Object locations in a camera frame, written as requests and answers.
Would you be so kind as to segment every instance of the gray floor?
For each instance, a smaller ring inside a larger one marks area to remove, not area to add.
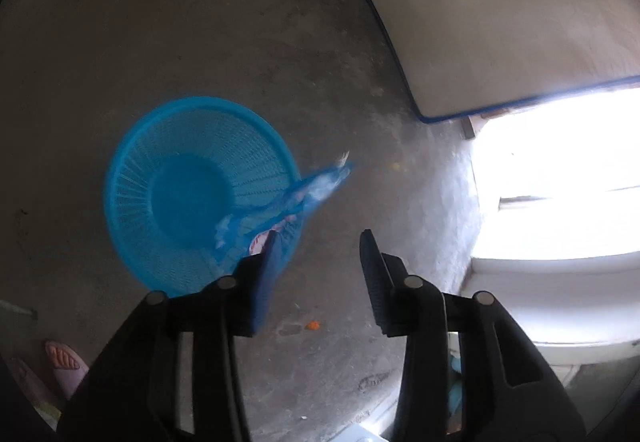
[[[373,323],[364,228],[443,291],[463,279],[479,228],[469,144],[457,122],[416,120],[365,0],[4,0],[0,79],[0,298],[40,312],[0,311],[5,357],[43,372],[56,338],[91,362],[145,294],[111,247],[102,181],[126,130],[182,95],[258,112],[302,173],[344,151],[356,164],[308,223],[268,324],[239,342],[256,441],[328,440],[397,386],[403,345]]]

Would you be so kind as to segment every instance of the basket bottom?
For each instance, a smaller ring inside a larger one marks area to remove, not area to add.
[[[150,185],[158,228],[188,249],[212,246],[216,224],[233,204],[231,186],[213,162],[181,154],[164,159]]]

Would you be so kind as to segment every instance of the silver screw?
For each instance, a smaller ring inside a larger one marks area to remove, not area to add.
[[[478,301],[480,305],[493,305],[495,297],[491,292],[482,291],[476,294],[476,301]]]
[[[236,284],[238,284],[238,282],[233,276],[223,276],[218,280],[218,286],[223,291],[228,291],[229,289],[234,288]]]
[[[409,289],[420,289],[422,286],[422,278],[420,276],[407,276],[404,278],[404,285],[409,287]]]
[[[160,305],[164,301],[164,292],[153,291],[146,295],[147,305]]]

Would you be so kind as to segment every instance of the blue plastic basket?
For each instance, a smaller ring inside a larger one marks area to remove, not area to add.
[[[142,283],[189,294],[247,255],[233,247],[216,263],[218,221],[234,206],[268,204],[297,180],[287,145],[259,115],[191,97],[153,110],[127,133],[107,174],[104,212],[118,255]],[[301,229],[293,222],[281,232],[282,266]]]

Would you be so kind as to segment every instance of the slipper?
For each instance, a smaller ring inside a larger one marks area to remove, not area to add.
[[[22,359],[12,358],[10,367],[15,382],[18,383],[18,386],[20,386],[22,393],[24,393],[24,396],[29,400],[31,406],[37,410],[49,413],[49,415],[57,420],[62,410],[62,400],[47,388],[47,385],[33,373],[33,370],[31,370]]]
[[[89,367],[78,354],[63,343],[47,341],[44,343],[44,350],[53,366],[53,374],[62,392],[67,400],[70,399],[76,393]]]

